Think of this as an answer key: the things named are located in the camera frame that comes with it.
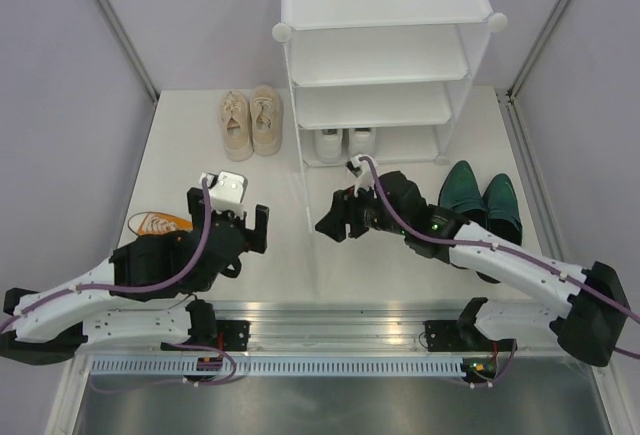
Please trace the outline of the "white sneaker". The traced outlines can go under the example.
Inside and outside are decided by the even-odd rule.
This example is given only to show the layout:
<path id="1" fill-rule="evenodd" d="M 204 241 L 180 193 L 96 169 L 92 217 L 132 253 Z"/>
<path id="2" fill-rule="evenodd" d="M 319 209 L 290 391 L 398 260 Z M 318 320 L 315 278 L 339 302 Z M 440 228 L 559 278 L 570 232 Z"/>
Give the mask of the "white sneaker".
<path id="1" fill-rule="evenodd" d="M 314 147 L 320 162 L 324 164 L 340 162 L 343 155 L 343 130 L 339 128 L 316 130 Z"/>
<path id="2" fill-rule="evenodd" d="M 351 157 L 364 154 L 372 156 L 376 146 L 376 128 L 359 127 L 348 129 L 348 152 Z"/>

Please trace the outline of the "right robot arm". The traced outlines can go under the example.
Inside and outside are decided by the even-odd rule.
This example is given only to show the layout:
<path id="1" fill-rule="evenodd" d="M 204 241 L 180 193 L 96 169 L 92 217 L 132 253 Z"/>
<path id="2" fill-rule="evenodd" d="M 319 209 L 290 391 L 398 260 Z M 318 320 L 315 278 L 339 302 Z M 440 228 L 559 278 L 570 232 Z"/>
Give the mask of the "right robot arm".
<path id="1" fill-rule="evenodd" d="M 469 350 L 490 340 L 552 335 L 572 357 L 604 367 L 631 316 L 612 267 L 596 262 L 584 268 L 532 254 L 462 214 L 428 203 L 399 171 L 361 175 L 355 185 L 335 191 L 315 229 L 338 243 L 370 230 L 394 233 L 422 257 L 480 272 L 537 301 L 532 309 L 509 310 L 472 300 L 456 326 L 459 343 Z"/>

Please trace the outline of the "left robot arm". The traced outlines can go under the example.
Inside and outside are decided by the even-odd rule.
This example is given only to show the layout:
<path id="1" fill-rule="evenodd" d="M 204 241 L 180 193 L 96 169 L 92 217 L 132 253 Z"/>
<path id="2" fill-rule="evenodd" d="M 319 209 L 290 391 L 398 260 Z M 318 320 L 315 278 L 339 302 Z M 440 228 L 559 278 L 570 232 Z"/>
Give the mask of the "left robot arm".
<path id="1" fill-rule="evenodd" d="M 237 278 L 243 254 L 265 253 L 269 209 L 257 206 L 248 227 L 245 211 L 221 207 L 211 189 L 190 189 L 187 202 L 191 225 L 185 230 L 140 235 L 52 290 L 8 290 L 2 357 L 44 366 L 81 349 L 240 348 L 199 296 L 219 276 Z"/>

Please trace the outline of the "green pointed shoe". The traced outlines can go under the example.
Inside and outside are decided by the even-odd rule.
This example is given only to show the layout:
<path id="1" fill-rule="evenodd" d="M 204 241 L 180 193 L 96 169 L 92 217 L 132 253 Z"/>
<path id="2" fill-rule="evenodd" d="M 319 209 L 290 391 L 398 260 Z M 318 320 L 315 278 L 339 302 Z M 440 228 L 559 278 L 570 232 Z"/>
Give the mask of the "green pointed shoe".
<path id="1" fill-rule="evenodd" d="M 438 205 L 465 216 L 483 228 L 487 227 L 488 208 L 475 174 L 465 160 L 458 161 L 449 171 L 440 189 Z"/>
<path id="2" fill-rule="evenodd" d="M 522 245 L 523 228 L 514 186 L 504 173 L 493 177 L 483 196 L 487 212 L 487 230 L 517 246 Z"/>

